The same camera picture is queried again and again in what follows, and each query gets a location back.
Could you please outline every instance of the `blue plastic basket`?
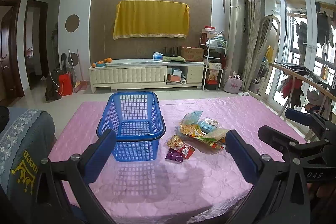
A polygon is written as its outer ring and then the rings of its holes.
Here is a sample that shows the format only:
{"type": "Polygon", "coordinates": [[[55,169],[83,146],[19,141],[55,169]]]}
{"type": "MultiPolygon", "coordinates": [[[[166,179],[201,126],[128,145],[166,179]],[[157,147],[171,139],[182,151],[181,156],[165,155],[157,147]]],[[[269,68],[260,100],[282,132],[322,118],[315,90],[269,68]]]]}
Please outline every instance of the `blue plastic basket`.
{"type": "Polygon", "coordinates": [[[112,151],[117,161],[155,160],[160,138],[166,132],[159,101],[153,92],[117,92],[110,96],[97,127],[117,133],[112,151]]]}

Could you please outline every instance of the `screw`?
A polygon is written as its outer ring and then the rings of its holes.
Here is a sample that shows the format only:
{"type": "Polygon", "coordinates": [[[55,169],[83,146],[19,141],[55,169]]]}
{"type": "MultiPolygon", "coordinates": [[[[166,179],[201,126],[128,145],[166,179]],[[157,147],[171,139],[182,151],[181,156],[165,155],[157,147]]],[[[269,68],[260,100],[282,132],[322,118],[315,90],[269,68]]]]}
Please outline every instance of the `screw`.
{"type": "Polygon", "coordinates": [[[81,158],[80,154],[73,154],[70,159],[73,161],[79,161],[79,159],[81,158]]]}
{"type": "Polygon", "coordinates": [[[49,160],[47,158],[44,158],[41,160],[41,164],[47,164],[49,162],[49,160]]]}
{"type": "Polygon", "coordinates": [[[261,156],[261,158],[262,158],[264,161],[270,161],[270,160],[271,160],[270,155],[267,155],[267,154],[263,154],[263,155],[261,156]]]}
{"type": "Polygon", "coordinates": [[[293,163],[295,163],[296,165],[299,165],[301,161],[298,158],[295,158],[293,159],[293,163]]]}

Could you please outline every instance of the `tiled floor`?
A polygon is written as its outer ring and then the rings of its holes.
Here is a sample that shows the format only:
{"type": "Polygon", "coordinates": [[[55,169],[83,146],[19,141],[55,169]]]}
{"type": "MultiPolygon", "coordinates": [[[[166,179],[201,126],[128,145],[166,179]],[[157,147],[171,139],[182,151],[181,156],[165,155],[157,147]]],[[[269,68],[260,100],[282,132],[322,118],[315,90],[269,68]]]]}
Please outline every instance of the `tiled floor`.
{"type": "MultiPolygon", "coordinates": [[[[150,91],[155,92],[159,100],[199,99],[199,98],[237,96],[235,94],[226,93],[220,90],[210,91],[195,88],[152,89],[150,91]]],[[[52,102],[46,102],[44,94],[45,94],[45,82],[41,82],[41,84],[35,87],[31,92],[28,92],[28,94],[26,94],[24,97],[14,101],[11,106],[36,108],[47,111],[54,119],[56,127],[55,136],[56,138],[58,138],[62,133],[64,127],[67,125],[70,118],[73,116],[75,111],[81,105],[81,103],[87,101],[107,102],[112,92],[110,91],[109,88],[101,88],[97,89],[95,94],[92,94],[90,87],[88,87],[86,91],[79,91],[78,93],[65,96],[61,100],[56,100],[52,102]]],[[[298,131],[298,129],[295,128],[292,124],[290,123],[288,124],[299,134],[302,135],[302,133],[298,131]]]]}

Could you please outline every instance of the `brown door frame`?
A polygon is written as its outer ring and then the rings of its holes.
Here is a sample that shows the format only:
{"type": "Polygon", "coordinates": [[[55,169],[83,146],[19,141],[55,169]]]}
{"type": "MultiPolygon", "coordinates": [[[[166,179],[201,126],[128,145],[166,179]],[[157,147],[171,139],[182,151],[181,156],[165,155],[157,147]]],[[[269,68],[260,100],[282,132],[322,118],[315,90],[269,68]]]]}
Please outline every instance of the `brown door frame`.
{"type": "MultiPolygon", "coordinates": [[[[40,62],[42,74],[44,77],[47,77],[49,74],[49,66],[48,66],[48,57],[47,57],[47,41],[46,41],[46,33],[47,33],[47,12],[48,12],[48,3],[37,1],[37,0],[27,0],[26,13],[25,13],[25,24],[24,24],[24,35],[23,35],[23,47],[25,52],[25,64],[26,64],[26,72],[27,72],[27,56],[26,56],[26,20],[27,20],[27,12],[28,7],[38,7],[40,8],[40,20],[39,20],[39,52],[40,52],[40,62]]],[[[29,75],[27,72],[28,82],[30,89],[32,89],[29,75]]]]}
{"type": "Polygon", "coordinates": [[[19,72],[19,66],[17,62],[17,48],[16,48],[16,29],[17,29],[17,18],[19,15],[21,0],[0,0],[0,6],[13,6],[13,14],[11,18],[10,30],[9,30],[9,58],[10,64],[12,66],[13,79],[16,87],[16,95],[18,97],[23,97],[25,95],[21,78],[19,72]]]}

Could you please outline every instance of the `pink quilted bedspread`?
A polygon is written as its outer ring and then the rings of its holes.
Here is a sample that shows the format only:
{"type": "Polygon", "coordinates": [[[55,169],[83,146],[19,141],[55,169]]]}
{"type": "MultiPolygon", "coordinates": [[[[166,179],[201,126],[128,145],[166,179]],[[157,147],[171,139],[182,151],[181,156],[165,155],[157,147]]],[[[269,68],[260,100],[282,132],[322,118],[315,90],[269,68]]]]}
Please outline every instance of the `pink quilted bedspread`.
{"type": "MultiPolygon", "coordinates": [[[[106,102],[84,102],[73,115],[49,158],[67,160],[81,154],[97,140],[96,127],[106,102]]],[[[216,151],[192,140],[195,148],[183,163],[166,160],[167,140],[186,113],[202,110],[202,117],[235,129],[262,154],[282,160],[281,154],[261,142],[258,129],[269,125],[304,143],[289,125],[251,96],[160,101],[167,127],[160,139],[157,159],[144,162],[117,162],[111,155],[99,178],[90,188],[117,223],[193,223],[227,212],[246,196],[251,184],[245,182],[233,158],[225,150],[216,151]]],[[[76,199],[68,184],[67,195],[76,199]]]]}

